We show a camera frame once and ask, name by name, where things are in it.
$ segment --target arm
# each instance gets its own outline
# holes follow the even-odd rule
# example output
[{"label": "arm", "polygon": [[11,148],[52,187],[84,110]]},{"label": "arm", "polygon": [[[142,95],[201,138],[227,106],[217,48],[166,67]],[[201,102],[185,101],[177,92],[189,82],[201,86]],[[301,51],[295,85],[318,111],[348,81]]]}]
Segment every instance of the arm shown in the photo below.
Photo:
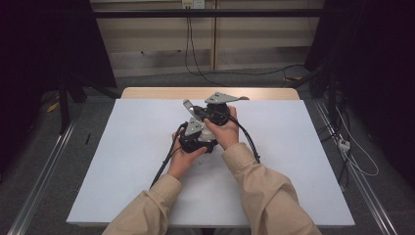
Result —
[{"label": "arm", "polygon": [[[234,107],[229,111],[237,117]],[[208,119],[205,123],[225,150],[222,158],[238,182],[242,208],[253,234],[321,234],[300,206],[290,179],[256,162],[251,150],[239,143],[235,123],[217,126]]]},{"label": "arm", "polygon": [[107,227],[104,235],[164,234],[168,228],[168,213],[182,186],[179,179],[189,170],[195,158],[202,155],[203,147],[193,153],[182,151],[176,140],[177,150],[167,174],[162,175],[149,190],[138,195]]},{"label": "arm", "polygon": [[181,189],[176,178],[162,175],[149,191],[141,192],[103,234],[164,234],[168,227],[167,214]]}]

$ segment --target wall outlet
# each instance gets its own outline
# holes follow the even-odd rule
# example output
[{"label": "wall outlet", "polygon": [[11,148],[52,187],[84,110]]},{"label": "wall outlet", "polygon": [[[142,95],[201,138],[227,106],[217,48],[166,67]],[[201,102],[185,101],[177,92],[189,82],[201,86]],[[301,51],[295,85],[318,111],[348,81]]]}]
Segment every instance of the wall outlet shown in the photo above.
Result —
[{"label": "wall outlet", "polygon": [[204,9],[205,0],[193,0],[193,9]]},{"label": "wall outlet", "polygon": [[194,0],[182,0],[183,9],[192,9]]}]

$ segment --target person's right hand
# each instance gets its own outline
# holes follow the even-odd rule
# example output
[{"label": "person's right hand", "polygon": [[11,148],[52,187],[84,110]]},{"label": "person's right hand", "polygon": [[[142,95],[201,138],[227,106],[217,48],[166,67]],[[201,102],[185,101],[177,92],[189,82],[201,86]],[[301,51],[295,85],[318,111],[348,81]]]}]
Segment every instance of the person's right hand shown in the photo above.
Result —
[{"label": "person's right hand", "polygon": [[[229,112],[233,118],[237,119],[235,107],[229,106]],[[205,125],[214,134],[223,150],[227,150],[232,145],[239,143],[239,127],[233,121],[228,120],[224,125],[215,125],[205,118]]]}]

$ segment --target white table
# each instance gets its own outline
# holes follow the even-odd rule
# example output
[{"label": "white table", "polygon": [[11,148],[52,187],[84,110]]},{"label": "white table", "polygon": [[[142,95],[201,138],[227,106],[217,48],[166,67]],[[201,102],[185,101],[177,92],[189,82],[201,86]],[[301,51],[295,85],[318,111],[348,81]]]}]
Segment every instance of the white table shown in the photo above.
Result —
[{"label": "white table", "polygon": [[[205,105],[203,100],[191,101]],[[238,119],[251,135],[261,162],[291,178],[301,206],[318,226],[354,224],[303,101],[251,100],[231,105],[237,108]],[[177,98],[117,100],[68,223],[107,225],[142,190],[150,187],[171,144],[171,133],[189,118]],[[241,141],[246,141],[243,133],[240,136]],[[240,206],[236,181],[220,158],[221,153],[217,146],[212,154],[199,157],[182,178],[184,189],[171,210],[170,226],[249,226]]]}]

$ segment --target hand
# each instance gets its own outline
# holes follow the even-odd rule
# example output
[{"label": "hand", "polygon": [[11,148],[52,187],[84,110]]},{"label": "hand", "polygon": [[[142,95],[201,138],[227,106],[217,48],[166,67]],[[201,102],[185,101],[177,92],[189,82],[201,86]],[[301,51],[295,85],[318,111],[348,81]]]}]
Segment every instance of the hand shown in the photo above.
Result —
[{"label": "hand", "polygon": [[180,178],[190,169],[192,166],[193,161],[200,155],[204,154],[207,151],[207,147],[202,147],[194,152],[188,154],[181,149],[180,142],[178,138],[174,143],[174,147],[172,151],[173,156],[171,158],[170,167],[167,171],[167,174],[175,177],[176,179],[180,180]]},{"label": "hand", "polygon": [[[237,119],[235,107],[229,106],[229,113],[233,118]],[[223,150],[227,150],[232,145],[239,143],[239,127],[233,121],[228,120],[224,125],[215,125],[205,118],[205,125],[213,132]]]}]

